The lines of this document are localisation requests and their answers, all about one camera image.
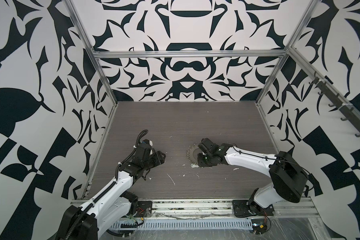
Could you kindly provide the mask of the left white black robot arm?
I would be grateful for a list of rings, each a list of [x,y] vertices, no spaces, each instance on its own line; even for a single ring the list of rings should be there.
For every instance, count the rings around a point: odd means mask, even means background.
[[[139,198],[128,190],[137,180],[147,179],[151,169],[165,163],[166,155],[153,148],[153,143],[139,133],[132,152],[115,169],[115,176],[96,195],[79,207],[71,205],[64,213],[55,238],[57,240],[97,240],[104,233],[126,238],[144,224],[121,224],[121,230],[112,226],[123,217],[138,214]]]

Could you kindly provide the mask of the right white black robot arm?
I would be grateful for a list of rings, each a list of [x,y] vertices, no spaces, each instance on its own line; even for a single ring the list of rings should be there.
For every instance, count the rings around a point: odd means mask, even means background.
[[[200,168],[218,165],[237,166],[261,173],[271,182],[253,191],[244,203],[238,203],[237,213],[256,216],[280,201],[299,203],[309,180],[309,172],[287,153],[262,154],[240,149],[231,144],[215,144],[204,138],[188,150],[188,159]]]

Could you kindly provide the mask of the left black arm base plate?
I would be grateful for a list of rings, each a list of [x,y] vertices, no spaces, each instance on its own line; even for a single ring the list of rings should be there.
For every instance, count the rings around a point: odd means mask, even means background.
[[[147,215],[151,214],[152,208],[152,201],[135,201],[131,203],[131,207],[127,216],[133,216],[136,218],[146,217]]]

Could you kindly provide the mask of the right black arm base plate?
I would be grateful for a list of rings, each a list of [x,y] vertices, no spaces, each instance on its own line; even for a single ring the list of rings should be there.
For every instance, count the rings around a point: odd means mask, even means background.
[[[270,205],[267,208],[262,208],[254,201],[249,200],[233,200],[233,212],[237,218],[249,218],[256,216],[273,216],[274,208]]]

